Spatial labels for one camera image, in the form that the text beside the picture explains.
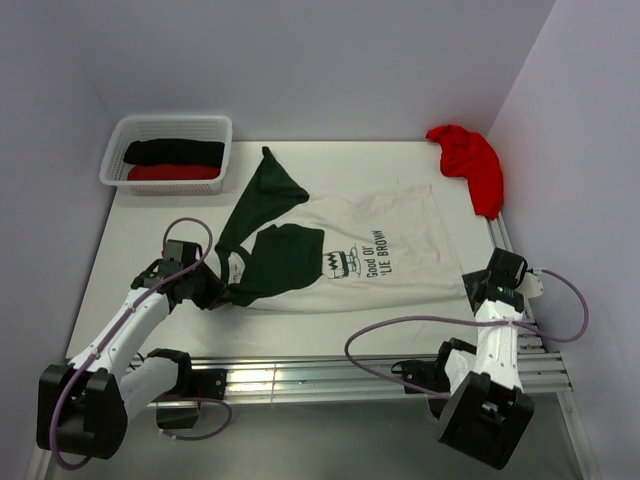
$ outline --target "plastic basket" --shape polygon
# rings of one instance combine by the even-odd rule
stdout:
[[[231,120],[224,115],[135,115],[123,118],[111,135],[100,181],[139,195],[215,195],[222,190],[231,153]],[[131,143],[157,138],[224,142],[220,175],[210,180],[129,181],[133,165],[122,161]]]

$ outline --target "table surface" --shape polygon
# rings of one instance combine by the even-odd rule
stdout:
[[[220,195],[147,197],[118,192],[100,242],[68,355],[79,353],[122,305],[133,278],[161,251],[173,220],[191,216],[220,232],[262,159],[267,145],[291,177],[311,194],[366,193],[390,186],[432,185],[433,194],[465,272],[486,266],[493,251],[485,218],[474,214],[466,181],[442,176],[440,147],[428,142],[239,142],[234,143]],[[327,175],[326,172],[341,172]],[[206,244],[201,227],[180,224],[172,237]],[[431,314],[471,319],[466,299],[359,312],[291,314],[231,305],[200,311],[185,303],[149,336],[141,348],[184,350],[192,357],[309,357],[342,355],[356,330],[397,316]],[[361,337],[362,355],[436,353],[456,336],[475,343],[475,329],[412,322]]]

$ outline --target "cable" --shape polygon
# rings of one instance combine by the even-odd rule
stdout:
[[[227,426],[231,423],[231,419],[233,417],[233,411],[231,410],[231,407],[229,406],[229,404],[223,400],[216,400],[214,398],[203,398],[203,397],[188,397],[188,398],[181,398],[180,401],[198,402],[198,406],[200,406],[201,403],[214,403],[216,405],[221,405],[227,411],[227,418],[225,419],[224,423],[220,425],[216,430],[214,430],[213,432],[207,433],[205,435],[187,437],[185,435],[176,435],[175,433],[162,430],[163,435],[166,435],[167,437],[170,437],[174,440],[182,440],[184,442],[197,442],[200,440],[206,440],[208,438],[216,436],[217,434],[222,432],[225,428],[227,428]]]
[[[202,228],[204,228],[204,230],[207,232],[207,236],[209,237],[208,238],[208,242],[209,243],[208,243],[207,248],[205,249],[204,253],[193,264],[191,264],[188,267],[180,270],[179,272],[174,273],[173,275],[168,276],[167,278],[165,278],[162,281],[158,282],[152,288],[150,288],[149,290],[144,292],[142,295],[140,295],[133,302],[133,304],[124,311],[124,313],[120,316],[120,318],[118,318],[116,323],[107,332],[107,334],[104,336],[102,341],[100,341],[100,343],[98,343],[97,347],[95,348],[94,353],[91,353],[87,357],[87,359],[84,361],[84,363],[82,365],[80,365],[80,367],[77,368],[75,373],[71,376],[71,379],[69,380],[69,382],[62,389],[62,393],[60,394],[60,397],[58,397],[58,402],[56,403],[56,406],[55,406],[55,408],[53,410],[53,415],[51,416],[51,424],[49,426],[49,448],[51,449],[51,454],[52,454],[53,458],[55,459],[56,463],[61,468],[65,469],[65,470],[78,470],[79,468],[82,468],[83,466],[85,466],[89,462],[89,460],[91,459],[91,457],[86,457],[82,461],[80,461],[79,463],[76,463],[76,464],[67,462],[64,458],[62,458],[62,455],[60,453],[60,449],[58,448],[58,439],[57,439],[57,436],[56,436],[56,430],[57,430],[57,427],[58,427],[58,422],[60,421],[60,414],[62,413],[62,408],[63,408],[63,406],[65,404],[65,401],[66,401],[67,397],[71,393],[71,390],[73,389],[75,384],[78,382],[78,379],[91,366],[93,361],[105,349],[105,347],[109,344],[109,342],[118,333],[118,331],[122,328],[122,326],[127,322],[129,317],[131,316],[131,314],[133,312],[135,312],[135,310],[140,306],[140,304],[142,302],[144,302],[147,298],[149,298],[151,295],[156,293],[160,288],[162,288],[167,283],[169,283],[169,282],[175,280],[176,278],[179,278],[179,277],[181,277],[181,276],[183,276],[183,275],[195,270],[196,268],[198,268],[198,266],[200,266],[200,264],[202,264],[202,262],[204,262],[204,259],[207,258],[207,255],[209,255],[209,253],[211,252],[211,249],[213,248],[213,233],[211,232],[211,229],[202,220],[199,220],[199,219],[193,218],[193,217],[183,217],[183,218],[179,218],[179,219],[171,222],[171,224],[167,227],[167,229],[164,232],[164,235],[162,237],[162,248],[164,248],[166,243],[167,243],[167,238],[169,236],[169,232],[173,229],[173,227],[175,227],[177,224],[182,223],[182,222],[194,222],[194,223],[197,223]]]
[[[447,400],[449,398],[451,398],[451,394],[449,393],[443,393],[443,392],[436,392],[433,390],[429,390],[427,388],[423,388],[419,385],[415,385],[413,383],[409,383],[409,382],[405,382],[404,380],[398,378],[398,377],[394,377],[392,375],[388,375],[386,373],[382,373],[379,372],[377,370],[374,370],[371,367],[368,367],[366,365],[364,365],[362,362],[360,362],[359,360],[356,360],[353,355],[351,354],[351,352],[349,351],[349,347],[351,346],[351,344],[353,343],[354,340],[356,340],[358,337],[361,337],[362,335],[364,335],[365,333],[369,333],[373,330],[377,330],[379,328],[382,327],[387,327],[389,325],[396,325],[398,323],[405,323],[405,322],[418,322],[418,321],[422,321],[422,322],[438,322],[438,323],[448,323],[448,324],[452,324],[452,325],[463,325],[465,327],[503,327],[506,325],[516,325],[518,327],[522,327],[525,328],[533,333],[536,333],[537,335],[540,335],[541,337],[547,338],[549,340],[555,341],[555,342],[563,342],[563,343],[568,343],[568,342],[574,342],[576,340],[578,340],[580,337],[582,337],[584,335],[584,333],[587,331],[587,327],[589,326],[589,306],[587,305],[587,301],[584,298],[584,295],[582,295],[582,293],[580,292],[580,290],[578,290],[578,287],[576,287],[573,283],[571,283],[569,280],[567,280],[566,278],[564,278],[563,276],[551,271],[551,270],[547,270],[547,269],[539,269],[538,271],[542,272],[542,273],[546,273],[547,275],[551,275],[554,278],[557,278],[558,280],[560,280],[562,283],[564,283],[565,285],[567,285],[572,291],[573,293],[576,294],[576,296],[578,297],[578,300],[580,300],[580,304],[582,305],[582,310],[584,313],[583,319],[582,319],[582,327],[580,328],[580,330],[578,331],[578,333],[576,333],[575,335],[571,336],[571,337],[567,337],[567,338],[562,338],[562,337],[556,337],[554,335],[542,332],[540,330],[538,330],[536,327],[532,327],[531,325],[529,325],[528,323],[524,322],[524,321],[508,321],[508,320],[496,320],[495,322],[483,322],[483,323],[478,323],[474,320],[460,320],[457,318],[447,318],[447,317],[436,317],[433,315],[414,315],[414,316],[409,316],[409,317],[399,317],[399,318],[392,318],[391,320],[384,320],[382,322],[378,322],[378,323],[374,323],[373,325],[369,325],[368,327],[364,327],[360,330],[358,330],[356,333],[354,333],[353,335],[351,335],[346,343],[344,344],[344,354],[347,357],[347,359],[356,367],[358,367],[361,370],[364,370],[367,373],[370,373],[371,375],[375,375],[376,377],[382,378],[384,380],[388,380],[390,382],[393,383],[397,383],[398,385],[402,385],[403,387],[407,387],[410,388],[412,390],[416,390],[418,392],[422,392],[422,393],[426,393],[428,395],[432,395],[436,398],[442,398],[444,400]]]

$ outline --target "gray floor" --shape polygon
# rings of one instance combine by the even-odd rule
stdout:
[[[105,479],[579,479],[555,396],[536,397],[536,413],[507,467],[495,471],[435,440],[424,399],[236,407],[220,436],[172,442],[157,435],[154,412],[130,425],[110,460],[55,480]],[[219,409],[206,411],[197,432]]]

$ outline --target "folded red cloth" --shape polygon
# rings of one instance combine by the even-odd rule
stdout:
[[[201,165],[161,164],[152,167],[136,165],[127,175],[127,180],[210,180],[218,175],[220,175],[219,168]]]
[[[440,171],[447,177],[464,177],[476,215],[494,220],[504,202],[500,160],[482,135],[457,125],[429,130],[427,140],[442,147]]]

